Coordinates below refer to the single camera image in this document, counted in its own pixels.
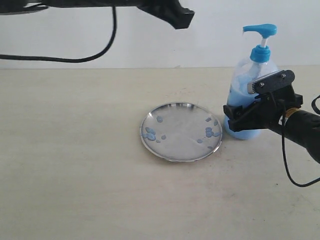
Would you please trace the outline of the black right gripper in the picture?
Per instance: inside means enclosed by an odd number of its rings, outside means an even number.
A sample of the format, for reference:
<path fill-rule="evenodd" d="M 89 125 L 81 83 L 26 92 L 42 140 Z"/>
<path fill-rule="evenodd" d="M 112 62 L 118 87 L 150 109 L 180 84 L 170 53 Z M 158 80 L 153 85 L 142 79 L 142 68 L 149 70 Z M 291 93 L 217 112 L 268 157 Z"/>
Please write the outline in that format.
<path fill-rule="evenodd" d="M 258 94 L 260 101 L 254 101 L 249 106 L 223 106 L 223 112 L 228 117 L 228 126 L 234 132 L 244 130 L 268 129 L 279 122 L 280 117 L 289 109 L 300 109 L 303 96 L 295 93 L 292 82 L 295 73 L 292 70 L 278 70 L 247 84 L 250 95 Z"/>

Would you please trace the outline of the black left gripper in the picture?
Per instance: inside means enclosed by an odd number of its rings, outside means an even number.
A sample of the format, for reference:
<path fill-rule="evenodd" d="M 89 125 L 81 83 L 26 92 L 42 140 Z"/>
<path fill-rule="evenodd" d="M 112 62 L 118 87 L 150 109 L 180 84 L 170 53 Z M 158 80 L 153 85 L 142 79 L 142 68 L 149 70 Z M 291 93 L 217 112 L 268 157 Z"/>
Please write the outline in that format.
<path fill-rule="evenodd" d="M 167 22 L 176 30 L 187 29 L 195 15 L 178 0 L 143 0 L 137 8 Z"/>

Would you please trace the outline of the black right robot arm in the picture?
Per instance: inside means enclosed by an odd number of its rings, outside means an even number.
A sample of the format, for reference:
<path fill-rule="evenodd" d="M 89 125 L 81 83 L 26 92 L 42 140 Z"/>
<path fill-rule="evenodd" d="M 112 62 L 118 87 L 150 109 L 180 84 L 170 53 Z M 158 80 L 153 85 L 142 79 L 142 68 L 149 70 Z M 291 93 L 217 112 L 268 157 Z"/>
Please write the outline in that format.
<path fill-rule="evenodd" d="M 292 70 L 278 70 L 246 84 L 254 96 L 246 107 L 226 104 L 230 130 L 269 129 L 304 147 L 316 161 L 320 160 L 320 117 L 302 110 L 303 96 L 295 93 Z"/>

